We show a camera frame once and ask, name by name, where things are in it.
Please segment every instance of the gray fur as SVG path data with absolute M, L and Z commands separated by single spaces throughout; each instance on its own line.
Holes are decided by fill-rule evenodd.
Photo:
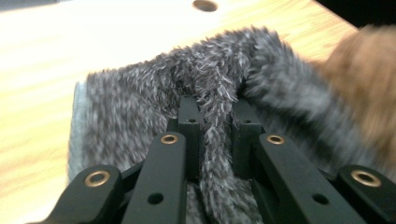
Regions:
M 191 94 L 206 122 L 205 157 L 199 186 L 188 186 L 187 222 L 262 223 L 249 182 L 233 175 L 229 153 L 229 117 L 244 79 L 243 95 L 263 126 L 289 136 L 317 167 L 334 172 L 358 163 L 394 177 L 361 144 L 347 109 L 326 83 L 265 28 L 226 32 L 149 62 L 90 74 L 85 123 L 79 126 L 82 157 L 70 164 L 112 164 L 123 171 L 142 161 L 151 139 L 177 116 L 179 97 Z

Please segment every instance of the wooden surface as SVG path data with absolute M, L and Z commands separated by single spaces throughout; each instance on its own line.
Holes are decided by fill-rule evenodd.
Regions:
M 356 29 L 310 0 L 68 1 L 0 13 L 0 223 L 46 217 L 66 184 L 76 81 L 225 29 L 267 26 L 307 60 Z

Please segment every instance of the gray fabric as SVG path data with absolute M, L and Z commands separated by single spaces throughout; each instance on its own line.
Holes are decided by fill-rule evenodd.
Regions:
M 205 118 L 205 157 L 199 186 L 188 186 L 187 223 L 262 223 L 249 182 L 233 175 L 229 153 L 229 117 L 243 80 L 242 94 L 263 126 L 289 136 L 318 168 L 334 173 L 362 164 L 394 179 L 361 143 L 326 83 L 265 28 L 227 32 L 149 62 L 90 74 L 79 94 L 87 104 L 74 111 L 74 120 L 84 122 L 73 121 L 70 177 L 95 164 L 123 171 L 142 161 L 153 136 L 177 116 L 179 97 L 190 94 Z

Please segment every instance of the brown fur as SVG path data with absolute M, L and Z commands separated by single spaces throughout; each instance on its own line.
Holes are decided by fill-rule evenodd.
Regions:
M 350 105 L 367 144 L 396 167 L 396 26 L 367 26 L 315 67 Z

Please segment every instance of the hole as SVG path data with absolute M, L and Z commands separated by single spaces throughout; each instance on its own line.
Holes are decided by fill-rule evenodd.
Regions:
M 329 204 L 329 200 L 323 196 L 322 194 L 314 194 L 312 195 L 312 198 L 315 200 L 315 202 L 326 205 Z
M 192 5 L 204 12 L 214 12 L 218 10 L 218 5 L 208 0 L 195 0 Z
M 109 178 L 110 173 L 108 171 L 95 171 L 85 177 L 84 183 L 90 188 L 96 188 L 104 185 Z
M 277 135 L 269 135 L 267 137 L 267 141 L 275 145 L 282 145 L 283 143 L 285 143 L 285 139 Z
M 356 181 L 365 186 L 372 188 L 378 188 L 381 186 L 381 180 L 378 177 L 363 170 L 352 171 L 351 175 Z
M 150 204 L 159 204 L 163 201 L 163 195 L 161 193 L 153 193 L 148 196 L 148 202 Z
M 177 142 L 177 136 L 168 134 L 161 138 L 161 142 L 163 142 L 164 144 L 174 144 L 175 142 Z

